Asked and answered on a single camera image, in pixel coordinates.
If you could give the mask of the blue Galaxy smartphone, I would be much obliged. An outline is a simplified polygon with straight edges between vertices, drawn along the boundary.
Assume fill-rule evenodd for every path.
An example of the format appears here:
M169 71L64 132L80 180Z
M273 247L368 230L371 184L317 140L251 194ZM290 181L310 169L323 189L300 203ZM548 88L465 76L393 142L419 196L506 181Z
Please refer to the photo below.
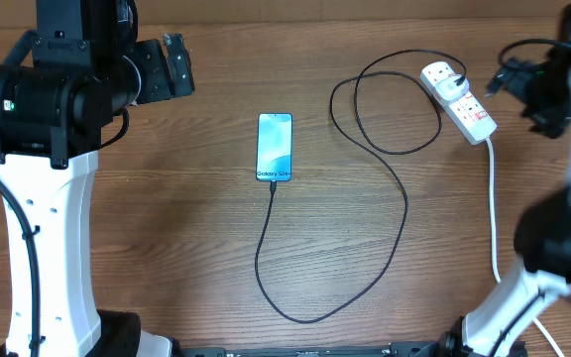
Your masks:
M258 118L256 179L290 181L293 117L289 113L262 113Z

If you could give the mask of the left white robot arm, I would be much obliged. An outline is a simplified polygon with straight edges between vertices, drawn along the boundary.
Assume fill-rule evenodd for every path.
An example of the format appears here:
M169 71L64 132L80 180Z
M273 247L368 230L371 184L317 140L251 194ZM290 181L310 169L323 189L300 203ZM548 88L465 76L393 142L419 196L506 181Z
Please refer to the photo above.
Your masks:
M96 306L90 207L102 130L129 108L190 95L179 34L139 39L132 1L36 5L37 26L0 63L0 194L12 313L0 356L178 357L138 314Z

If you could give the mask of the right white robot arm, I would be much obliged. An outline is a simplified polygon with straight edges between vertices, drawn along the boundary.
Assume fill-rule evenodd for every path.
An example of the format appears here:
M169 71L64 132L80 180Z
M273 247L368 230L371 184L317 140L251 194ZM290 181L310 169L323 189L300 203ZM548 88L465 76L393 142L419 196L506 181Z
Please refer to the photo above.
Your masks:
M542 63L498 55L488 95L504 89L524 105L532 131L556 139L571 133L571 4ZM460 318L424 356L523 356L517 339L559 298L571 295L571 149L567 180L530 206L514 234L516 259L486 299Z

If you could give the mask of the white charger plug adapter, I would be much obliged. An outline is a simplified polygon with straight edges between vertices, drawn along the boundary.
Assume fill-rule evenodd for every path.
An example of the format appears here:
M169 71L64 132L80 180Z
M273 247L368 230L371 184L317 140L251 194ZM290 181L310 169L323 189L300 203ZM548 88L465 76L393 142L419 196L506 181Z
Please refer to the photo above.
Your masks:
M435 85L435 92L442 103L452 103L470 90L469 81L461 75L449 76Z

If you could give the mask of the white power strip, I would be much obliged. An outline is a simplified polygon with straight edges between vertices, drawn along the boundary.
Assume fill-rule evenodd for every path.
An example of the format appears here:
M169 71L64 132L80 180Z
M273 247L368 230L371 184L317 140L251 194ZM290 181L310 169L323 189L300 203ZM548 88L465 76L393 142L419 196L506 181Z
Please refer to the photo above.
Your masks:
M495 132L497 124L470 90L455 102L441 102L435 92L435 85L454 75L461 74L457 74L446 61L437 61L421 71L420 79L469 143L478 145Z

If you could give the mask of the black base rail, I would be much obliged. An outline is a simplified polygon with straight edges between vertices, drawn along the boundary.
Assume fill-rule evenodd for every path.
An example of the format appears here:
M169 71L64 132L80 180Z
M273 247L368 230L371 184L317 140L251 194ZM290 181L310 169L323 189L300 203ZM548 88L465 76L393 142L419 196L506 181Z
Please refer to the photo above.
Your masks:
M182 348L182 357L436 357L437 342L395 342L385 346L301 347L232 350Z

